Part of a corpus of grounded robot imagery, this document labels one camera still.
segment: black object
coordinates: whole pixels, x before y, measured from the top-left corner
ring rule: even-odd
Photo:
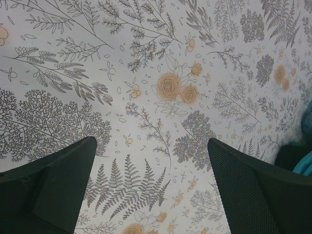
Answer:
[[[96,149],[86,137],[0,173],[0,234],[72,234]]]
[[[312,233],[312,178],[211,138],[208,151],[232,234]]]
[[[277,154],[274,165],[288,171],[293,171],[300,160],[312,149],[306,146],[284,145]]]

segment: floral tablecloth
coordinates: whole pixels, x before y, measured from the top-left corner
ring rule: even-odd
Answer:
[[[0,0],[0,171],[85,136],[76,234],[230,233],[207,142],[272,163],[310,100],[311,0]]]

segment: botanical print fabric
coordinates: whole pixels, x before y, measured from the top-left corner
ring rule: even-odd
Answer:
[[[272,163],[310,101],[312,0],[0,0],[0,170],[86,136],[76,234],[228,234],[207,150]]]

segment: mesh textured surface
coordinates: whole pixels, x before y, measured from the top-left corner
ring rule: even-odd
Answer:
[[[231,233],[281,233],[253,170],[214,140],[208,150]]]

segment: patterned surface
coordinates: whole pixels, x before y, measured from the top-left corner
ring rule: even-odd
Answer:
[[[76,234],[226,234],[206,148],[273,162],[310,100],[311,0],[0,0],[0,170],[98,141]]]

